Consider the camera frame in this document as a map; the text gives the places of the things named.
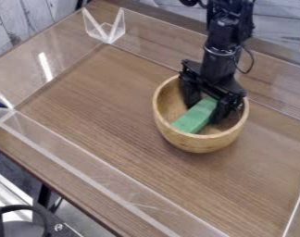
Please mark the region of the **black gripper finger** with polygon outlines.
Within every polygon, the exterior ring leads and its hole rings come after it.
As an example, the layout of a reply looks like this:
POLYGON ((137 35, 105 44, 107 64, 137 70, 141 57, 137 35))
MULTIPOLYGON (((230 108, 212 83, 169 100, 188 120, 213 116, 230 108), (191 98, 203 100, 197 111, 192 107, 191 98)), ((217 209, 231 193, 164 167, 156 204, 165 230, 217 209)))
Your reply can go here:
POLYGON ((180 81, 180 89, 183 93, 183 102, 187 108, 191 108, 200 100, 200 91, 189 81, 180 81))
POLYGON ((213 111, 211 112, 208 123, 217 124, 227 117, 230 110, 231 110, 230 100, 224 98, 220 99, 216 103, 213 111))

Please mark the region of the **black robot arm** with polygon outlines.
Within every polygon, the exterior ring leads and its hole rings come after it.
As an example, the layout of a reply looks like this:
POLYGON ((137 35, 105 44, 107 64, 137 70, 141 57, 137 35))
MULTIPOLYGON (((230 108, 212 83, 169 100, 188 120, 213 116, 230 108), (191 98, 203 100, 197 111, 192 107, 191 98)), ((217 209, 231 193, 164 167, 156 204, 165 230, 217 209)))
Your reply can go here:
POLYGON ((239 71, 247 74, 254 66, 250 63, 247 70, 239 69, 240 51, 252 53, 244 42, 252 36, 252 10, 255 0, 179 0, 184 6, 199 4, 207 11, 208 36, 203 44, 201 62, 183 59, 177 78, 183 93, 183 102, 192 108, 201 99, 201 94, 215 100, 215 108, 209 115, 209 122, 217 123, 231 111, 239 110, 246 91, 235 80, 239 71))

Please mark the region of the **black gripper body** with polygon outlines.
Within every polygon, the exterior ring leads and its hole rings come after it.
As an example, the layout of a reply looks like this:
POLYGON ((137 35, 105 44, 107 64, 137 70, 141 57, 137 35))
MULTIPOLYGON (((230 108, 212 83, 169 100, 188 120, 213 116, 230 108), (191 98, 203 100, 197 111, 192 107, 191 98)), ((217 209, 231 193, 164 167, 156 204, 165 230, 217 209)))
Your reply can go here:
POLYGON ((228 99, 231 110, 236 110, 246 96, 246 91, 235 80, 240 48, 228 51, 217 51, 204 48, 201 62, 183 59, 180 62, 179 80, 195 84, 201 94, 216 100, 228 99))

